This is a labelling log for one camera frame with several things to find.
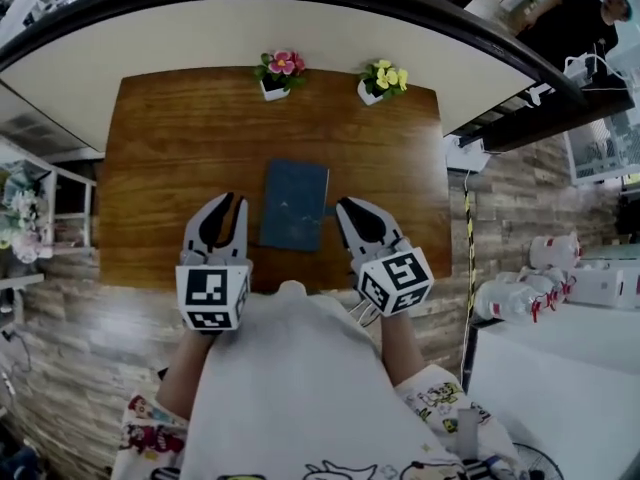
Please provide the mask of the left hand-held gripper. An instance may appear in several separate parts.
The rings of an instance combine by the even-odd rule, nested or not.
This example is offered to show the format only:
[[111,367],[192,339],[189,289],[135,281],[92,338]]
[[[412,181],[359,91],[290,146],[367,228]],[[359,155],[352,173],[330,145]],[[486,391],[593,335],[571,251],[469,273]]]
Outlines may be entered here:
[[183,258],[175,268],[178,309],[190,330],[219,335],[239,328],[250,293],[253,264],[247,257],[249,204],[240,197],[232,218],[227,252],[213,251],[229,212],[233,192],[215,197],[188,221]]

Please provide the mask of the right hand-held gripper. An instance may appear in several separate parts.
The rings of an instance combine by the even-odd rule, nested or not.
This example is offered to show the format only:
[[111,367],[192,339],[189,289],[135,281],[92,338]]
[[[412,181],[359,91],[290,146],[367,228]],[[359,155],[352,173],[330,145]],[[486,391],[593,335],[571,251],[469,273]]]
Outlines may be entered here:
[[343,197],[336,218],[356,274],[356,290],[383,316],[419,305],[431,291],[433,273],[420,247],[401,237],[399,225],[383,208]]

